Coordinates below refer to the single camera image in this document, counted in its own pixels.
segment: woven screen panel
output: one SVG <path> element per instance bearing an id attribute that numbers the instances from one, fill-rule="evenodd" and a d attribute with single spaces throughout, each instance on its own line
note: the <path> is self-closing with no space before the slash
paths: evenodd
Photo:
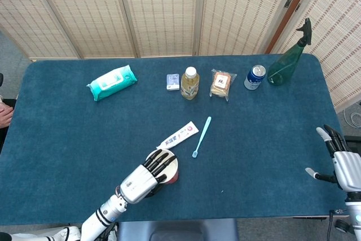
<path id="1" fill-rule="evenodd" d="M 119 0 L 51 0 L 84 58 L 134 57 Z"/>
<path id="2" fill-rule="evenodd" d="M 140 55 L 192 55 L 196 0 L 127 0 Z"/>
<path id="3" fill-rule="evenodd" d="M 200 55 L 263 53 L 259 47 L 281 0 L 205 0 Z"/>
<path id="4" fill-rule="evenodd" d="M 361 0 L 311 0 L 303 15 L 312 23 L 312 44 L 304 52 L 320 60 L 336 111 L 361 99 Z M 301 37 L 293 33 L 281 45 L 285 52 Z"/>
<path id="5" fill-rule="evenodd" d="M 0 0 L 0 25 L 29 58 L 77 58 L 43 0 Z"/>

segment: chair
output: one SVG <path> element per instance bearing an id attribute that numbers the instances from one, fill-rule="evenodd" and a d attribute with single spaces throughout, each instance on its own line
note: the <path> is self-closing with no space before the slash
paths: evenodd
<path id="1" fill-rule="evenodd" d="M 239 241 L 237 220 L 121 222 L 117 241 Z"/>

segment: spray nozzle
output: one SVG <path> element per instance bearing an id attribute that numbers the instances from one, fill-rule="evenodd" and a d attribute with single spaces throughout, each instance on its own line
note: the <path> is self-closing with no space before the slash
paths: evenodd
<path id="1" fill-rule="evenodd" d="M 311 45 L 312 28 L 310 18 L 306 18 L 303 26 L 296 30 L 303 31 L 303 37 L 298 40 L 297 44 L 302 47 L 305 47 L 306 45 Z"/>

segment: blue tablecloth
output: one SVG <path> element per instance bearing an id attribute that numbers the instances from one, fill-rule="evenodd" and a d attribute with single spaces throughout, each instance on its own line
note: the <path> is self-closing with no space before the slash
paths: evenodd
<path id="1" fill-rule="evenodd" d="M 244 85 L 278 55 L 36 62 L 23 79 L 0 155 L 0 225 L 82 222 L 167 136 L 200 132 L 171 150 L 179 180 L 129 205 L 123 221 L 325 215 L 345 194 L 316 181 L 333 166 L 315 128 L 340 130 L 321 67 L 303 54 L 290 83 Z M 130 64 L 138 82 L 99 102 L 86 84 Z M 166 90 L 166 75 L 197 68 L 194 100 Z M 237 73 L 230 100 L 209 97 L 211 69 Z M 212 122 L 192 158 L 203 125 Z"/>

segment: white bottle cap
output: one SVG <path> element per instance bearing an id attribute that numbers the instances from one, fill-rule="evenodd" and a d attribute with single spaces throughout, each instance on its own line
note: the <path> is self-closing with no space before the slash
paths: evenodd
<path id="1" fill-rule="evenodd" d="M 188 78 L 195 78 L 196 75 L 197 75 L 197 70 L 196 70 L 196 68 L 194 68 L 194 67 L 188 67 L 188 68 L 186 69 L 186 76 L 187 76 Z"/>

